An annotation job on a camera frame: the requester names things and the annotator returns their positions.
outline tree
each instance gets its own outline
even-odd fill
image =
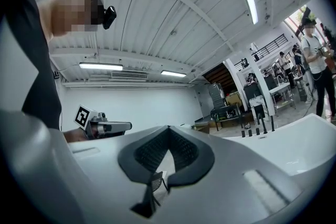
[[[306,11],[306,6],[303,6],[303,7],[301,8],[301,10],[302,10],[303,12],[301,12],[301,11],[299,10],[299,12],[297,13],[297,16],[296,16],[296,20],[298,20],[299,23],[302,22],[303,13]],[[315,20],[315,19],[316,19],[316,16],[315,16],[315,14],[314,14],[313,12],[310,12],[309,15],[308,15],[308,18],[311,19],[311,20]]]

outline white corrugated ceiling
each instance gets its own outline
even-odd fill
[[[148,72],[148,82],[186,84],[223,61],[248,33],[276,26],[308,0],[255,1],[256,25],[245,0],[103,0],[105,8],[113,5],[117,11],[110,29],[55,38],[50,57],[58,69],[70,67],[62,72],[69,82],[110,74],[75,66],[99,61]],[[162,70],[187,73],[187,77],[162,76]]]

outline railing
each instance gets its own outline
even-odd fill
[[[275,40],[267,44],[264,48],[261,48],[260,50],[256,51],[252,54],[252,57],[255,59],[255,61],[259,61],[261,58],[265,57],[266,55],[270,54],[272,51],[275,51],[276,49],[280,48],[282,45],[284,45],[287,42],[287,38],[284,34],[277,37]],[[242,60],[235,64],[235,67],[238,71],[241,71],[244,68],[247,68],[249,66],[249,63],[247,60]]]

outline fluorescent light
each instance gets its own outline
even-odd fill
[[[252,22],[255,25],[258,22],[258,14],[257,14],[256,4],[255,4],[254,0],[246,0],[246,1],[247,1],[248,8],[250,10],[250,13],[251,13]]]
[[[110,63],[81,62],[79,66],[85,69],[122,70],[122,65],[112,65]]]
[[[185,77],[187,74],[183,74],[183,73],[177,73],[177,72],[170,72],[170,71],[165,71],[163,70],[161,72],[161,75],[168,75],[168,76],[176,76],[176,77]]]

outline floor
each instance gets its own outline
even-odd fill
[[[278,110],[278,113],[274,116],[275,129],[282,127],[284,125],[287,125],[291,122],[294,122],[304,117],[305,115],[316,112],[316,101],[313,101],[312,105],[305,104],[305,102],[301,102],[299,99],[299,93],[296,88],[293,90],[293,98],[295,101],[296,109],[288,105]],[[317,100],[316,92],[314,93],[314,99]],[[322,117],[327,118],[328,120],[329,115],[330,115],[329,101],[328,101],[328,96],[325,95],[324,113]],[[208,118],[208,119],[205,118],[205,119],[198,120],[197,122],[203,122],[203,121],[207,122],[210,119],[211,118]],[[250,122],[250,124],[251,124],[251,129],[253,133],[255,133],[256,126],[254,122]],[[265,126],[267,130],[271,130],[270,121],[265,122]],[[210,134],[218,136],[218,137],[232,137],[232,136],[240,136],[242,134],[241,133],[242,128],[240,127],[240,125],[233,126],[233,127],[225,127],[225,128],[218,127],[218,129],[219,131],[217,131],[216,128],[210,128]],[[262,125],[259,126],[259,129],[260,129],[260,132],[263,131]],[[163,176],[164,176],[165,182],[167,181],[167,178],[169,177],[169,175],[175,173],[174,159],[170,151],[167,152],[162,163],[158,167],[157,172],[160,172],[160,171],[164,171]],[[161,184],[160,188],[154,192],[154,196],[161,204],[164,202],[164,199],[168,196],[168,192],[166,191],[163,184]]]

